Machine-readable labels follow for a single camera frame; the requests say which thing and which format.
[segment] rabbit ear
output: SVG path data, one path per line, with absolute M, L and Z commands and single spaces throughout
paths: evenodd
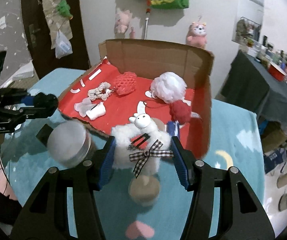
M 135 117 L 129 117 L 129 122 L 131 122 L 131 123 L 134 123 L 135 122 L 135 120 L 136 120 L 136 118 Z

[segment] table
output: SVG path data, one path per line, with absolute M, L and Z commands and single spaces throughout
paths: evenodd
M 287 125 L 287 84 L 277 81 L 253 57 L 242 51 L 231 63 L 221 94 L 229 104 Z
M 31 88 L 59 96 L 84 71 L 56 69 L 42 78 Z M 56 111 L 48 119 L 27 120 L 23 129 L 12 137 L 6 135 L 2 145 L 2 161 L 11 186 L 24 205 L 41 177 L 52 166 L 64 169 L 54 161 L 47 149 L 35 135 L 47 123 L 55 128 L 65 120 Z M 227 169 L 237 166 L 249 184 L 263 201 L 264 167 L 260 136 L 256 115 L 245 109 L 213 100 L 212 132 L 210 149 L 204 160 L 212 167 Z M 93 134 L 97 148 L 104 146 L 105 140 Z M 102 191 L 95 192 L 99 217 L 107 239 L 125 240 L 125 231 L 136 220 L 154 229 L 151 239 L 180 239 L 190 208 L 192 192 L 186 192 L 180 185 L 175 168 L 170 162 L 161 162 L 158 173 L 161 192 L 152 207 L 141 207 L 128 196 L 128 185 L 133 178 L 131 170 L 116 170 Z M 67 194 L 68 220 L 72 236 L 77 237 L 74 225 L 72 189 Z M 215 191 L 213 219 L 210 236 L 216 234 L 219 217 L 219 189 Z

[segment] metal screw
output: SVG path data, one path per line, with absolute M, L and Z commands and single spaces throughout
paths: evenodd
M 56 173 L 57 172 L 57 167 L 51 167 L 48 169 L 48 172 L 53 174 L 53 173 Z
M 84 165 L 85 167 L 89 167 L 92 165 L 92 161 L 91 160 L 85 160 L 82 165 Z
M 205 163 L 201 160 L 197 160 L 197 161 L 195 161 L 195 165 L 198 167 L 202 167 L 203 165 L 205 165 Z
M 234 174 L 236 174 L 236 173 L 239 172 L 239 170 L 238 170 L 237 167 L 231 167 L 231 168 L 230 168 L 230 171 L 231 171 L 232 173 L 234 173 Z

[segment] blue tablecloth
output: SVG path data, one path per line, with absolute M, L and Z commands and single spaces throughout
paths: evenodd
M 56 69 L 31 88 L 32 93 L 44 92 L 59 96 L 84 71 Z M 27 120 L 21 132 L 6 135 L 2 145 L 2 161 L 11 186 L 24 205 L 31 192 L 52 166 L 64 169 L 53 160 L 47 149 L 35 137 L 44 124 L 55 128 L 64 122 L 56 111 L 48 119 Z M 97 148 L 102 148 L 104 139 L 93 135 Z M 263 201 L 264 166 L 256 115 L 245 109 L 212 100 L 210 149 L 204 161 L 212 167 L 227 169 L 238 167 L 259 200 Z M 161 185 L 159 199 L 152 207 L 135 204 L 128 195 L 128 186 L 133 178 L 131 170 L 115 171 L 108 185 L 95 192 L 96 204 L 107 239 L 127 239 L 125 231 L 133 222 L 141 221 L 154 229 L 151 239 L 179 240 L 188 215 L 192 192 L 180 185 L 173 164 L 162 162 L 158 177 Z M 69 229 L 77 237 L 74 224 L 72 189 L 68 189 Z M 219 216 L 219 190 L 215 191 L 213 218 L 210 236 L 216 234 Z

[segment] pink stuffed bear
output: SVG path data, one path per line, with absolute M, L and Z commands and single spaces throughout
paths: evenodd
M 116 24 L 115 24 L 117 33 L 125 33 L 128 30 L 131 18 L 132 13 L 130 13 L 129 10 L 123 12 L 117 9 Z
M 187 34 L 187 44 L 197 48 L 205 49 L 207 44 L 207 32 L 205 31 L 206 24 L 200 24 L 199 22 L 193 22 L 190 25 L 189 32 Z

